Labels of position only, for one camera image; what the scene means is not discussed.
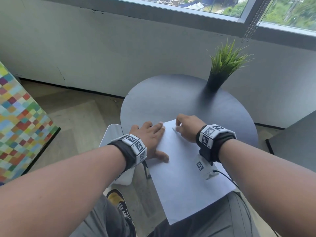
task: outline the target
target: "hand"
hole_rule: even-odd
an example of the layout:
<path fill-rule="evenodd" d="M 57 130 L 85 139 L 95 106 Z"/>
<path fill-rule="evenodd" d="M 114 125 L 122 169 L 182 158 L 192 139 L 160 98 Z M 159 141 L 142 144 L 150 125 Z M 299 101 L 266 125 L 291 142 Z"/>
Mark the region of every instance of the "hand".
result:
<path fill-rule="evenodd" d="M 200 120 L 196 116 L 179 114 L 176 120 L 176 131 L 179 132 L 187 141 L 196 143 L 195 137 L 200 129 L 205 125 L 204 121 Z"/>
<path fill-rule="evenodd" d="M 140 128 L 138 125 L 133 125 L 129 134 L 133 134 L 142 140 L 147 147 L 147 159 L 157 158 L 167 163 L 169 156 L 162 151 L 156 150 L 165 129 L 162 122 L 153 126 L 151 121 L 147 121 Z"/>

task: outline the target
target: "window frame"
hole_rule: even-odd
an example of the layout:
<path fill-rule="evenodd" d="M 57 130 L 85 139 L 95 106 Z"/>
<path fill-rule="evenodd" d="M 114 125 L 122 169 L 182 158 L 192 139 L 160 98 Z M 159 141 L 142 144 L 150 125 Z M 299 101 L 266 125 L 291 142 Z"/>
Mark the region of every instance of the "window frame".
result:
<path fill-rule="evenodd" d="M 190 27 L 242 38 L 263 0 L 248 0 L 240 18 L 147 0 L 46 0 L 94 11 Z M 312 31 L 262 22 L 252 39 L 316 51 Z"/>

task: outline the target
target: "black table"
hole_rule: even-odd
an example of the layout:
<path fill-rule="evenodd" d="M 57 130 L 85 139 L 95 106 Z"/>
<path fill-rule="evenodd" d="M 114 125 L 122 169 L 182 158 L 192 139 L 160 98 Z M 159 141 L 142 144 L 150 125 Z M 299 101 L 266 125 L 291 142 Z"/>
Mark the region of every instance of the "black table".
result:
<path fill-rule="evenodd" d="M 177 74 L 142 81 L 133 87 L 122 104 L 123 133 L 127 134 L 134 124 L 167 122 L 183 113 L 232 130 L 238 140 L 257 147 L 255 124 L 243 105 L 223 89 L 211 93 L 205 85 L 206 80 Z"/>

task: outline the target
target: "black cable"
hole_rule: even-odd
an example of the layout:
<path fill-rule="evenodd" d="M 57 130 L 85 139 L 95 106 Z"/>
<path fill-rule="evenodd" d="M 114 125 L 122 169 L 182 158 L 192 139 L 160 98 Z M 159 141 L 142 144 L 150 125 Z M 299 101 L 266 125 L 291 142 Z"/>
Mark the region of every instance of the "black cable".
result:
<path fill-rule="evenodd" d="M 218 171 L 218 170 L 213 170 L 213 172 L 221 173 L 223 176 L 225 176 L 227 179 L 229 179 L 229 180 L 241 191 L 241 189 L 238 187 L 238 185 L 235 184 L 235 182 L 233 182 L 227 175 L 225 175 L 224 173 L 222 173 L 222 172 L 220 172 L 220 171 Z M 244 205 L 245 205 L 246 208 L 247 208 L 247 211 L 248 211 L 247 215 L 248 215 L 248 217 L 249 217 L 249 219 L 250 219 L 251 233 L 252 233 L 252 224 L 251 224 L 250 210 L 248 209 L 248 206 L 246 205 L 246 202 L 243 200 L 243 198 L 242 198 L 240 195 L 238 195 L 238 196 L 239 196 L 239 198 L 243 201 Z"/>

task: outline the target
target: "forearm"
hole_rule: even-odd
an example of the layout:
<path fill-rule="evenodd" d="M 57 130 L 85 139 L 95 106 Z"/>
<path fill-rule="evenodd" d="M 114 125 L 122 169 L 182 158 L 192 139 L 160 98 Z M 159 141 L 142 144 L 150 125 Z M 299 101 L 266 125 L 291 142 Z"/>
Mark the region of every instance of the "forearm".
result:
<path fill-rule="evenodd" d="M 2 235 L 69 236 L 125 164 L 120 150 L 109 145 L 2 186 L 0 212 L 6 216 L 0 222 Z"/>
<path fill-rule="evenodd" d="M 219 159 L 258 214 L 282 236 L 314 236 L 316 173 L 229 140 Z"/>

